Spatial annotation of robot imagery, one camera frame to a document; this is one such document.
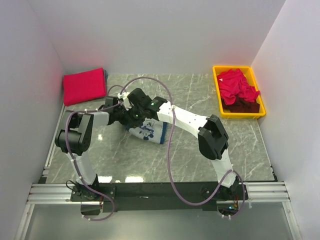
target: yellow bin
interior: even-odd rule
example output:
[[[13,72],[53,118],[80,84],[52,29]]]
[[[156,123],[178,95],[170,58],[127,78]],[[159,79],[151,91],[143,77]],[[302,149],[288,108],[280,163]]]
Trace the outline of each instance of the yellow bin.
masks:
[[[213,69],[213,79],[214,79],[215,88],[216,88],[216,95],[217,95],[218,101],[219,101],[219,110],[220,110],[220,114],[221,114],[222,118],[230,118],[230,119],[253,118],[253,119],[258,119],[258,118],[266,115],[266,110],[265,110],[265,107],[264,107],[264,104],[262,102],[260,95],[256,99],[256,102],[258,104],[260,104],[259,113],[230,112],[229,110],[223,109],[223,107],[222,107],[217,75],[219,75],[222,72],[226,72],[229,69],[233,69],[233,70],[240,69],[241,72],[243,72],[244,76],[246,77],[248,84],[250,86],[254,86],[255,89],[258,91],[255,76],[254,76],[254,73],[252,72],[251,67],[249,67],[249,66],[213,66],[212,69]]]

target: marble table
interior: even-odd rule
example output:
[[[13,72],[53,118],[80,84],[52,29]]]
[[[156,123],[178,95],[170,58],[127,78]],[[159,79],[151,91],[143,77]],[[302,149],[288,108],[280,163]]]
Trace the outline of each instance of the marble table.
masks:
[[[124,85],[140,77],[154,77],[170,89],[173,104],[198,115],[220,116],[215,83],[212,74],[111,74],[108,87]],[[128,91],[141,88],[151,98],[168,99],[165,89],[157,82],[137,80]],[[110,95],[116,95],[115,87]],[[96,99],[66,107],[67,110],[96,109],[104,99]],[[273,170],[256,119],[226,119],[221,121],[229,135],[229,156],[233,168],[246,181],[273,181]],[[92,132],[89,155],[100,182],[169,182],[166,166],[166,144],[139,139],[116,122],[95,128]],[[176,127],[171,142],[171,171],[177,182],[216,181],[210,160],[201,155],[198,140]],[[46,183],[65,183],[75,179],[68,158],[54,147]]]

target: pink cloth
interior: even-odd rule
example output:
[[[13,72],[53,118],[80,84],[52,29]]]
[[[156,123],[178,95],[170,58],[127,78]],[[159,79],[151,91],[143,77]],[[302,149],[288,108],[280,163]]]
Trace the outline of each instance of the pink cloth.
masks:
[[[234,104],[236,96],[254,103],[260,94],[260,91],[256,91],[254,86],[248,84],[246,77],[240,69],[230,69],[220,73],[216,77],[221,98],[223,98],[226,105]]]

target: brown cloth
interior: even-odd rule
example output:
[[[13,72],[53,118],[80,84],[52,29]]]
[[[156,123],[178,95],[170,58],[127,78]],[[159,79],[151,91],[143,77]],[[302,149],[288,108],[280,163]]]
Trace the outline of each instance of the brown cloth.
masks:
[[[229,110],[231,113],[259,113],[260,104],[256,101],[249,102],[241,97],[235,96],[234,104],[227,105],[221,98],[223,109]]]

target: clothing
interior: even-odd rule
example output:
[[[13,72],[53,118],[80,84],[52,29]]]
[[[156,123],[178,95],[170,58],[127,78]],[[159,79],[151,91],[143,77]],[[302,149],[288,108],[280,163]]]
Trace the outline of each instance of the clothing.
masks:
[[[216,76],[221,98],[226,105],[234,104],[236,96],[247,102],[254,103],[260,91],[250,86],[240,69],[230,69]]]
[[[231,105],[225,104],[221,98],[223,109],[229,110],[231,113],[259,113],[260,104],[256,101],[246,101],[239,96],[235,96],[235,101]]]
[[[103,68],[63,77],[63,103],[66,106],[103,98],[107,94],[108,73]]]
[[[165,142],[167,125],[166,122],[146,118],[142,126],[136,128],[127,127],[126,129],[139,139],[151,141],[156,144],[163,144]]]

